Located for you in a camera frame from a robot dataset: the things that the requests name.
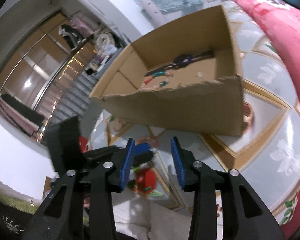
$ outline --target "patterned tablecloth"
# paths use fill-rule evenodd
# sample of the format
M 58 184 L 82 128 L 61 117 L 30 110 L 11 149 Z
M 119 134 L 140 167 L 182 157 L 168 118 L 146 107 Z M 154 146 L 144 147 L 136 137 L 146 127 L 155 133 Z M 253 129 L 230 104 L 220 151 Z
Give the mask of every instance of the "patterned tablecloth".
M 300 106 L 292 80 L 276 50 L 236 3 L 223 3 L 242 59 L 244 100 L 254 111 L 252 126 L 242 137 L 226 137 L 166 130 L 121 122 L 103 110 L 90 138 L 90 148 L 125 146 L 129 137 L 138 141 L 151 137 L 156 152 L 151 163 L 134 167 L 129 188 L 135 190 L 138 176 L 147 173 L 146 183 L 154 190 L 144 197 L 185 215 L 191 215 L 193 193 L 178 185 L 170 154 L 170 139 L 177 136 L 182 148 L 212 169 L 237 168 L 277 219 L 292 218 L 300 192 Z M 217 220 L 222 224 L 222 203 L 216 192 Z

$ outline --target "blue gripper pad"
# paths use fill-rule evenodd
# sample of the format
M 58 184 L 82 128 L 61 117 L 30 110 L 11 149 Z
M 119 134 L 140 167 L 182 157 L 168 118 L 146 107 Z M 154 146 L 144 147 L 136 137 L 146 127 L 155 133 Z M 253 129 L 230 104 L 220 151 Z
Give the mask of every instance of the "blue gripper pad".
M 182 190 L 185 189 L 185 168 L 182 165 L 182 161 L 179 155 L 179 142 L 176 137 L 171 138 L 171 154 L 174 162 L 174 167 L 176 169 L 178 183 Z
M 194 191 L 198 176 L 190 169 L 195 161 L 192 152 L 182 149 L 177 137 L 173 137 L 171 138 L 171 154 L 180 187 L 184 192 Z
M 140 143 L 140 144 L 136 145 L 136 147 L 135 147 L 134 156 L 141 155 L 148 151 L 150 151 L 150 145 L 147 143 Z
M 122 165 L 121 175 L 120 175 L 120 179 L 121 179 L 120 180 L 120 187 L 121 187 L 122 191 L 124 190 L 124 188 L 128 184 L 130 170 L 131 170 L 132 163 L 133 163 L 133 158 L 134 158 L 134 155 L 135 155 L 135 149 L 136 149 L 136 145 L 134 143 L 134 140 L 132 138 L 129 138 L 129 141 L 128 141 L 127 146 L 125 148 L 127 154 L 126 154 L 126 158 L 124 160 L 124 163 Z

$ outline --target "beaded bracelet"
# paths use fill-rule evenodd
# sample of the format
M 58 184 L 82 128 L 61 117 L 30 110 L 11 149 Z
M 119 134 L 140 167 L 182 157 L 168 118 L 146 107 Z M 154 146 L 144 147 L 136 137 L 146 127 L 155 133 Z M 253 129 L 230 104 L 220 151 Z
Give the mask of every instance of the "beaded bracelet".
M 143 88 L 145 85 L 149 84 L 154 78 L 160 77 L 160 76 L 173 77 L 173 74 L 168 71 L 160 71 L 160 72 L 154 73 L 151 77 L 149 77 L 145 80 L 145 82 L 141 85 L 141 89 L 144 89 L 144 90 L 158 89 L 160 87 L 166 86 L 171 81 L 170 79 L 166 79 L 165 81 L 162 81 L 158 85 L 155 85 L 153 87 Z

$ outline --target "red apple print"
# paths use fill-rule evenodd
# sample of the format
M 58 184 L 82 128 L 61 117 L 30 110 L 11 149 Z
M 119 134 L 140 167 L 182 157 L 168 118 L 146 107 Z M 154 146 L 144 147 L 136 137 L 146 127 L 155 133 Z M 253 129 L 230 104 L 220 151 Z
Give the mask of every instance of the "red apple print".
M 138 191 L 144 195 L 155 190 L 157 179 L 154 172 L 149 168 L 142 168 L 136 171 L 136 186 Z

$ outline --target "open cardboard box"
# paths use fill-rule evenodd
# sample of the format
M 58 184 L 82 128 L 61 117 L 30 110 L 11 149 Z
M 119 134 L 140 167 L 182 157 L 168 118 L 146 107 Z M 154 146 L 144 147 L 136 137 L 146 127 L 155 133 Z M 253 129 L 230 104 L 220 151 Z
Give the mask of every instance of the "open cardboard box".
M 140 89 L 149 70 L 181 54 L 214 58 L 172 71 L 157 90 Z M 157 77 L 154 86 L 167 77 Z M 169 22 L 128 45 L 91 92 L 92 100 L 128 122 L 218 135 L 242 134 L 242 67 L 222 6 Z

